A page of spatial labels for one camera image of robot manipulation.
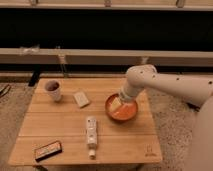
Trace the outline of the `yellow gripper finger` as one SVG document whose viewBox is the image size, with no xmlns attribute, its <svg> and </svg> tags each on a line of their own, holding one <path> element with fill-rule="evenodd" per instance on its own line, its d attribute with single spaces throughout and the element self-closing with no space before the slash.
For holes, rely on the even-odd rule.
<svg viewBox="0 0 213 171">
<path fill-rule="evenodd" d="M 112 103 L 111 103 L 111 106 L 110 106 L 110 110 L 111 111 L 115 111 L 117 110 L 120 106 L 122 105 L 121 101 L 119 98 L 115 98 Z"/>
</svg>

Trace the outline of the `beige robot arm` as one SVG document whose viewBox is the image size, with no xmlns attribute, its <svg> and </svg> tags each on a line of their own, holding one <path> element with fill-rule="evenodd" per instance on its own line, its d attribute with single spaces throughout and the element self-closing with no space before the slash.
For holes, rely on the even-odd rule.
<svg viewBox="0 0 213 171">
<path fill-rule="evenodd" d="M 133 102 L 147 87 L 177 96 L 200 108 L 184 171 L 213 171 L 213 79 L 160 74 L 153 65 L 133 66 L 127 70 L 126 82 L 112 102 L 113 112 Z"/>
</svg>

